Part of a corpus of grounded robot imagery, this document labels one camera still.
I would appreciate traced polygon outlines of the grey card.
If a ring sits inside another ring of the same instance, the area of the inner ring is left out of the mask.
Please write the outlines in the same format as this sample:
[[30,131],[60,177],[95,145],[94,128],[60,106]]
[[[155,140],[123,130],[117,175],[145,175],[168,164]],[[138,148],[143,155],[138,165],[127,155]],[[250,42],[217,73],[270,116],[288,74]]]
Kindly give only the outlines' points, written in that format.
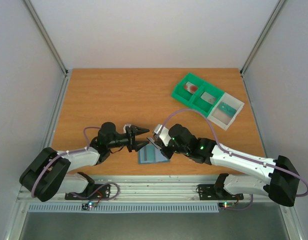
[[204,92],[200,98],[211,105],[213,105],[217,100],[215,96],[209,94],[208,92]]

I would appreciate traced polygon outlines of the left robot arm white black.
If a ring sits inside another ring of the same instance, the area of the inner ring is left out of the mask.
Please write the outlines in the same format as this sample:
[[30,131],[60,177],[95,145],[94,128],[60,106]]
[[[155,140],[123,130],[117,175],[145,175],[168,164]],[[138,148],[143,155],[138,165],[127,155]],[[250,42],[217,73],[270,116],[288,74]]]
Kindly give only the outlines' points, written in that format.
[[113,122],[95,127],[98,131],[93,139],[86,138],[86,146],[75,150],[56,151],[45,147],[19,177],[19,183],[32,198],[47,202],[56,194],[71,194],[75,199],[89,200],[98,191],[95,181],[86,173],[71,171],[86,166],[102,164],[111,154],[127,148],[138,152],[149,144],[148,140],[136,137],[149,129],[126,124],[123,132],[117,132]]

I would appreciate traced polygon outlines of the red circle card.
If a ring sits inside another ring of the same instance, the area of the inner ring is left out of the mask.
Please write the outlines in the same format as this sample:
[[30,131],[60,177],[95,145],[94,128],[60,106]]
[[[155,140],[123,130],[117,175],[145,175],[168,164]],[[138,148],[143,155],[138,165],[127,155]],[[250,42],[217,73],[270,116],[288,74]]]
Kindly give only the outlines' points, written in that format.
[[198,86],[194,85],[193,83],[189,81],[185,83],[183,87],[186,91],[188,91],[191,94],[194,94],[199,89]]

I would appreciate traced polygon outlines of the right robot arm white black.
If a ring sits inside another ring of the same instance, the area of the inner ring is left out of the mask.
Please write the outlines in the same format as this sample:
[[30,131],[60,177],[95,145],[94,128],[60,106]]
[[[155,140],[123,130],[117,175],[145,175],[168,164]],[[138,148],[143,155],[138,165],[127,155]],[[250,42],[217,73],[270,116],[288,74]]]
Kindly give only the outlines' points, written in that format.
[[195,137],[180,124],[170,129],[157,125],[152,143],[161,154],[171,159],[181,154],[198,164],[226,167],[239,171],[243,177],[222,173],[214,191],[219,198],[230,194],[261,195],[285,206],[294,206],[299,186],[298,172],[285,156],[264,158],[235,151],[209,138]]

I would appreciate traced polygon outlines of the teal card holder wallet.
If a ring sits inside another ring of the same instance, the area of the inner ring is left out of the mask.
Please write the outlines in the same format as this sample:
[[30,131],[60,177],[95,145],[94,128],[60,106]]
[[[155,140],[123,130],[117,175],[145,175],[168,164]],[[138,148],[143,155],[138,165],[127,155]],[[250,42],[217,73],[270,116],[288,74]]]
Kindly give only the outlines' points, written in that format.
[[140,165],[169,162],[170,160],[164,157],[152,144],[148,144],[138,151],[138,163]]

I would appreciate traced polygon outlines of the teal card black stripe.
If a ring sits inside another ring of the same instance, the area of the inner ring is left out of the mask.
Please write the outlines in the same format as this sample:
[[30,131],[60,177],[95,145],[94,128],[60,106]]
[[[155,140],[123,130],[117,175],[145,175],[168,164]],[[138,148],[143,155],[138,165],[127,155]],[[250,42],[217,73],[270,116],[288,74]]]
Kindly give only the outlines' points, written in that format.
[[144,162],[152,163],[155,161],[155,147],[153,145],[147,145],[144,148]]

